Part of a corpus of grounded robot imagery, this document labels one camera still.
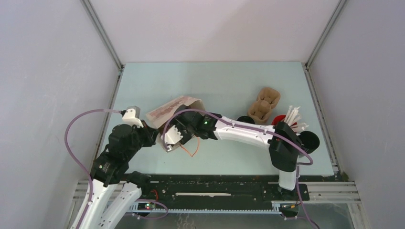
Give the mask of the paper bag orange handles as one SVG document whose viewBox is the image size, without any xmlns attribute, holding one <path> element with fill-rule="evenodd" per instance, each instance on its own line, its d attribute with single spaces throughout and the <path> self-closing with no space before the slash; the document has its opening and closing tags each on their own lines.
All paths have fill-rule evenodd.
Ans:
<svg viewBox="0 0 405 229">
<path fill-rule="evenodd" d="M 205 107 L 203 105 L 203 102 L 201 99 L 189 97 L 189 96 L 180 96 L 176 99 L 173 99 L 169 101 L 168 103 L 146 113 L 146 118 L 148 119 L 149 123 L 152 124 L 152 126 L 156 129 L 159 129 L 160 135 L 159 135 L 159 140 L 157 140 L 157 143 L 159 143 L 163 147 L 163 143 L 161 140 L 161 136 L 163 136 L 167 130 L 173 126 L 172 120 L 170 121 L 168 128 L 166 131 L 164 131 L 164 127 L 167 123 L 167 121 L 178 111 L 183 110 L 183 109 L 188 109 L 188 108 L 193 108 L 193 109 L 199 109 L 199 110 L 204 110 Z"/>
</svg>

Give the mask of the brown pulp cup carrier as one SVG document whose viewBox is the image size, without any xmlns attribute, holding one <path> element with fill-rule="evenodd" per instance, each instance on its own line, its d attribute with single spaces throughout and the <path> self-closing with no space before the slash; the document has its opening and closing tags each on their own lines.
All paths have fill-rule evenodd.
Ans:
<svg viewBox="0 0 405 229">
<path fill-rule="evenodd" d="M 273 109 L 277 106 L 280 98 L 281 94 L 277 90 L 271 87 L 262 88 L 257 95 L 256 101 L 249 107 L 247 115 L 256 124 L 265 124 L 272 115 Z"/>
</svg>

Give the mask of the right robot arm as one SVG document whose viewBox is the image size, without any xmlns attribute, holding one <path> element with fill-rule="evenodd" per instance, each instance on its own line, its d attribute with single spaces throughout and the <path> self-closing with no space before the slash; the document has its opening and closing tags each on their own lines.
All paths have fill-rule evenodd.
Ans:
<svg viewBox="0 0 405 229">
<path fill-rule="evenodd" d="M 241 122 L 187 106 L 179 108 L 164 126 L 164 148 L 169 152 L 193 137 L 233 140 L 268 150 L 271 163 L 278 170 L 277 191 L 283 199 L 291 199 L 297 193 L 301 164 L 298 159 L 306 157 L 309 160 L 306 164 L 312 165 L 310 154 L 320 146 L 315 133 L 295 131 L 283 121 L 276 125 L 256 125 L 253 121 Z"/>
</svg>

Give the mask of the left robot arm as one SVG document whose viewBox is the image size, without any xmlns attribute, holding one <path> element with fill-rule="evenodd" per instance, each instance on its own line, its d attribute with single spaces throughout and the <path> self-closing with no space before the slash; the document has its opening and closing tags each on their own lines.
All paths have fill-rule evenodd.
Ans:
<svg viewBox="0 0 405 229">
<path fill-rule="evenodd" d="M 91 169 L 91 180 L 85 196 L 87 200 L 82 203 L 72 228 L 113 229 L 137 199 L 150 195 L 148 176 L 135 171 L 119 196 L 112 204 L 107 204 L 129 169 L 129 162 L 134 155 L 141 148 L 156 143 L 158 129 L 147 126 L 145 121 L 141 123 L 142 127 L 121 124 L 113 128 L 108 144 Z"/>
</svg>

